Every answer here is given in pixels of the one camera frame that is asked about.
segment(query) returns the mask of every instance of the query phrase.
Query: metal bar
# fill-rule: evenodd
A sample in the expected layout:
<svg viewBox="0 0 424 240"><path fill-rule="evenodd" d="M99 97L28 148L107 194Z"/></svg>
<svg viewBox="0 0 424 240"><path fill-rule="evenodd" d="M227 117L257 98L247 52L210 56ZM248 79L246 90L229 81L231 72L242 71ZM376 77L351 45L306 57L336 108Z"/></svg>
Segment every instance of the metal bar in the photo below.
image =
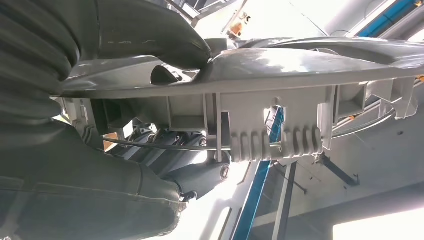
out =
<svg viewBox="0 0 424 240"><path fill-rule="evenodd" d="M274 167L275 168L275 170L277 170L277 172L279 172L279 174L281 174L281 176L284 178L284 179L286 179L287 181L290 181L289 179L287 179L287 177L285 176L286 175L286 173L283 171L283 170L281 170L281 169L278 169L277 167ZM308 193L308 190L306 189L306 188L304 188L304 187L302 187L299 183L297 183L295 180L293 180L293 183L294 183L294 185L296 185L298 188L300 188L302 191L303 191L303 193L306 195L307 193Z"/></svg>
<svg viewBox="0 0 424 240"><path fill-rule="evenodd" d="M179 2L179 7L182 8L184 6L184 4L186 3L186 0L181 0Z"/></svg>
<svg viewBox="0 0 424 240"><path fill-rule="evenodd" d="M207 1L208 0L197 0L196 4L194 5L194 9L199 10L199 9L204 8Z"/></svg>
<svg viewBox="0 0 424 240"><path fill-rule="evenodd" d="M163 150L180 150L180 151L216 151L217 148L214 146L177 146L177 145L163 145L163 144L154 144L154 143L141 143L127 140L118 140L109 137L103 137L103 141L121 144L127 146L133 146L138 148L151 148L151 149L163 149ZM271 148L280 148L281 142L273 142L269 144ZM231 151L231 146L223 145L221 148L222 151Z"/></svg>
<svg viewBox="0 0 424 240"><path fill-rule="evenodd" d="M346 172L340 169L334 162L330 160L324 153L318 156L318 162L322 165L326 166L328 170L330 170L333 174L335 174L338 178L340 178L347 185L354 187L358 186L359 182L351 176L349 176Z"/></svg>
<svg viewBox="0 0 424 240"><path fill-rule="evenodd" d="M287 232L287 222L289 220L290 203L292 202L293 183L295 181L297 163L287 166L285 172L284 185L282 186L281 198L275 216L275 225L272 232L272 240L285 240Z"/></svg>
<svg viewBox="0 0 424 240"><path fill-rule="evenodd" d="M190 16L186 11L184 11L180 6L178 6L178 4L176 4L172 0L165 0L165 2L167 2L173 8L175 8L177 12L179 12L181 15L186 17L188 20L193 21L194 18L192 16Z"/></svg>

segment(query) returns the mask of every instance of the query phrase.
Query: bright light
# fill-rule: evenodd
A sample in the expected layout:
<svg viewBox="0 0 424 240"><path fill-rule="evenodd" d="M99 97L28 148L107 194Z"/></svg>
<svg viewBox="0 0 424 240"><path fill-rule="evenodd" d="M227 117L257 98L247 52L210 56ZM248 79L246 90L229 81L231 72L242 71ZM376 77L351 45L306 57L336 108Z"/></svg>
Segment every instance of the bright light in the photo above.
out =
<svg viewBox="0 0 424 240"><path fill-rule="evenodd" d="M202 164L202 163L206 162L207 159L208 159L208 151L206 151L206 150L201 151L194 157L191 164Z"/></svg>
<svg viewBox="0 0 424 240"><path fill-rule="evenodd" d="M215 225L215 228L213 229L212 235L210 236L210 240L220 239L221 232L223 231L223 227L229 213L230 213L229 206L227 206L226 208L222 210L221 215L219 215L218 221L216 221L216 225Z"/></svg>
<svg viewBox="0 0 424 240"><path fill-rule="evenodd" d="M423 40L424 40L424 29L417 32L410 39L408 39L409 42L422 42Z"/></svg>
<svg viewBox="0 0 424 240"><path fill-rule="evenodd" d="M418 240L423 239L424 208L359 221L333 227L334 240Z"/></svg>
<svg viewBox="0 0 424 240"><path fill-rule="evenodd" d="M125 138L128 138L133 133L133 120L123 127L123 135Z"/></svg>

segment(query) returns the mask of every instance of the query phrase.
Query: gray plastic part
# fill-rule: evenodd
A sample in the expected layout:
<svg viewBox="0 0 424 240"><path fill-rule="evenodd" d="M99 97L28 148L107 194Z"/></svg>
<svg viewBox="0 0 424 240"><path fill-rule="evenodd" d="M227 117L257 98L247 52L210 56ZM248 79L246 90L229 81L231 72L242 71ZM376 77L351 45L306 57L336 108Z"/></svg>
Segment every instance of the gray plastic part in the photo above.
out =
<svg viewBox="0 0 424 240"><path fill-rule="evenodd" d="M367 83L393 85L395 80L412 87L403 79L423 72L421 43L319 37L272 47L223 51L192 81L153 86L149 79L129 74L117 84L104 73L65 84L63 95L134 98L132 109L144 122L174 131L206 130L208 139L216 140L218 157L223 138L218 116L228 113L233 161L261 161L329 149L333 125L364 111ZM84 83L91 86L78 87ZM412 88L402 89L406 99ZM263 111L272 106L285 108L285 122L281 151L271 154Z"/></svg>
<svg viewBox="0 0 424 240"><path fill-rule="evenodd" d="M171 232L186 205L178 186L85 145L51 119L61 107L50 95L62 94L78 61L156 55L196 70L211 56L207 44L178 14L145 1L5 0L0 21L0 239Z"/></svg>

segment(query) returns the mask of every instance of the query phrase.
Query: black cable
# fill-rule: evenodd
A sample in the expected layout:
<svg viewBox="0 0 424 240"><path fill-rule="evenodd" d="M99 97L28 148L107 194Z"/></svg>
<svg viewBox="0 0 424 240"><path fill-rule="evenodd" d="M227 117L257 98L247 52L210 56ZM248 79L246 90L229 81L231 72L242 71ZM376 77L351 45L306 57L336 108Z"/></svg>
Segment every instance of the black cable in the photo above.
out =
<svg viewBox="0 0 424 240"><path fill-rule="evenodd" d="M333 34L334 34L334 33L337 33L337 32L345 32L345 33L348 33L348 34L350 34L350 33L351 33L350 31L346 31L346 30L340 29L340 30L335 30L335 31L333 31L332 33L330 33L330 36L333 36Z"/></svg>

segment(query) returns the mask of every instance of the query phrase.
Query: steel support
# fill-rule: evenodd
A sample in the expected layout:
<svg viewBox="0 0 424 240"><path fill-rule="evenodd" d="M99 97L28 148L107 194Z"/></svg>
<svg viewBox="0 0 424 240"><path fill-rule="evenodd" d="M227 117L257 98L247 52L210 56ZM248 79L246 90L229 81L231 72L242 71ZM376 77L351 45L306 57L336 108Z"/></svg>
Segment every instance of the steel support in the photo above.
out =
<svg viewBox="0 0 424 240"><path fill-rule="evenodd" d="M326 166L328 170L330 170L333 174L335 174L338 178L340 178L343 182L351 187L355 187L359 185L359 181L353 179L346 172L340 169L334 162L330 160L324 153L317 156L317 162Z"/></svg>
<svg viewBox="0 0 424 240"><path fill-rule="evenodd" d="M274 169L287 181L290 181L287 177L286 177L286 173L279 169L277 167L277 165L274 166ZM308 193L308 190L306 188L304 188L303 186L301 186L299 183L297 183L295 180L293 180L293 184L296 185L300 190L302 190L302 192L306 195Z"/></svg>
<svg viewBox="0 0 424 240"><path fill-rule="evenodd" d="M272 240L285 240L287 232L287 222L289 220L290 203L292 201L293 183L295 182L297 162L287 165L285 180L282 186L281 198L275 216L275 225L272 232Z"/></svg>

